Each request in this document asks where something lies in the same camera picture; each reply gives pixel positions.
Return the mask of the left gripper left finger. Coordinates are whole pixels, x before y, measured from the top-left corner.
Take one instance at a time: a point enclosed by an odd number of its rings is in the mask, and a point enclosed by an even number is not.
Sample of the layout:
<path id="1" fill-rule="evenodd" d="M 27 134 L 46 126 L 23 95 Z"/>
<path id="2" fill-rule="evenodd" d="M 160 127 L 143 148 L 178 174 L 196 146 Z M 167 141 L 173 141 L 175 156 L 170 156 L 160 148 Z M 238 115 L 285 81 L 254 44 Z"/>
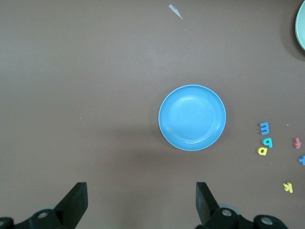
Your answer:
<path id="1" fill-rule="evenodd" d="M 18 224 L 0 218 L 0 229 L 75 229 L 87 208 L 87 183 L 78 182 L 53 209 L 40 210 Z"/>

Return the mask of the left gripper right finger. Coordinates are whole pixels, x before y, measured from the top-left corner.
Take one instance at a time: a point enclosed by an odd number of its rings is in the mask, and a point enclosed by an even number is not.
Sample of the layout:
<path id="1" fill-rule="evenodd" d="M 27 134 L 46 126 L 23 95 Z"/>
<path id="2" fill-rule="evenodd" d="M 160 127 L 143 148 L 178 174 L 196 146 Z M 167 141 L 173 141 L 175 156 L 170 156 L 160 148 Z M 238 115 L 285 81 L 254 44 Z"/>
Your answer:
<path id="1" fill-rule="evenodd" d="M 276 217 L 257 215 L 249 221 L 230 208 L 220 207 L 205 182 L 196 183 L 196 209 L 201 224 L 195 229 L 286 229 Z"/>

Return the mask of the blue foam letter m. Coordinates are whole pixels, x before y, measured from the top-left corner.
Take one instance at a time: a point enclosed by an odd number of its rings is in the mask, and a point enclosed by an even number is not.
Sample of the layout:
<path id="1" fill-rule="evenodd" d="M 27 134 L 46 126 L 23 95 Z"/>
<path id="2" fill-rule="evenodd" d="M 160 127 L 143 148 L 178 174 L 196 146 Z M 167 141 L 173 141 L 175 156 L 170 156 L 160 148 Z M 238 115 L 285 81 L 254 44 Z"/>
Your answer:
<path id="1" fill-rule="evenodd" d="M 258 131 L 260 135 L 268 135 L 270 133 L 270 127 L 268 122 L 261 122 L 258 124 Z"/>

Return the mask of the blue plate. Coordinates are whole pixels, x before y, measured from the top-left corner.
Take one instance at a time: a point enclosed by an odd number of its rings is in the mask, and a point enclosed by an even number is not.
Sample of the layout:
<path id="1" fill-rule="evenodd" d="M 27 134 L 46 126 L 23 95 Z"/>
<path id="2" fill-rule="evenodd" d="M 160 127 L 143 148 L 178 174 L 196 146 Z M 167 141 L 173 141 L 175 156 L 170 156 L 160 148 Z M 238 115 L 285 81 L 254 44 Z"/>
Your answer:
<path id="1" fill-rule="evenodd" d="M 172 146 L 185 151 L 203 150 L 213 145 L 225 129 L 225 105 L 205 86 L 184 85 L 164 98 L 158 125 Z"/>

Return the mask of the brown table cover sheet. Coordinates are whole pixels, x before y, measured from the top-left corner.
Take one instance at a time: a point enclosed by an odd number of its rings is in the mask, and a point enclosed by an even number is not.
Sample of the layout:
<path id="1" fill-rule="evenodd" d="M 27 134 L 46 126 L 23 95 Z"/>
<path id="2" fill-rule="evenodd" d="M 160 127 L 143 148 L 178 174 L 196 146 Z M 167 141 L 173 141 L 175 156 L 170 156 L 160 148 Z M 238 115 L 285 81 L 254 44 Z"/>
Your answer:
<path id="1" fill-rule="evenodd" d="M 305 229 L 302 2 L 0 0 L 0 217 L 23 221 L 86 182 L 77 229 L 194 229 L 204 181 L 246 219 Z M 227 114 L 196 152 L 158 126 L 163 99 L 187 84 L 215 91 Z"/>

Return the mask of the green plate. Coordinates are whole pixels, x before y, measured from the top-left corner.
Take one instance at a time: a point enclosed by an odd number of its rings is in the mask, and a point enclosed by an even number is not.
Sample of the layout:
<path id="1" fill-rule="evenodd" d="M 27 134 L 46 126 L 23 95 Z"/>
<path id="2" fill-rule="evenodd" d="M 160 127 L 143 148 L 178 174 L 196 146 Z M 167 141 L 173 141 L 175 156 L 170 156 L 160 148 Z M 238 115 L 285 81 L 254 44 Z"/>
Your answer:
<path id="1" fill-rule="evenodd" d="M 305 0 L 296 15 L 295 35 L 300 47 L 305 51 Z"/>

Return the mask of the white paper scrap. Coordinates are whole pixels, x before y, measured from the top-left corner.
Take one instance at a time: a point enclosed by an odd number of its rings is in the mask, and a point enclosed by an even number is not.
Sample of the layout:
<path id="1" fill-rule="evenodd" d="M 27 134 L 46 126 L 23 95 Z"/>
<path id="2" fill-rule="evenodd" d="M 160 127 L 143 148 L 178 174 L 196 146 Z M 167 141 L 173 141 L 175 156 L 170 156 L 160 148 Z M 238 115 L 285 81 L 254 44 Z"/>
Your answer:
<path id="1" fill-rule="evenodd" d="M 179 17 L 183 20 L 183 17 L 181 16 L 181 14 L 179 13 L 179 10 L 173 6 L 172 4 L 169 4 L 168 7 Z"/>

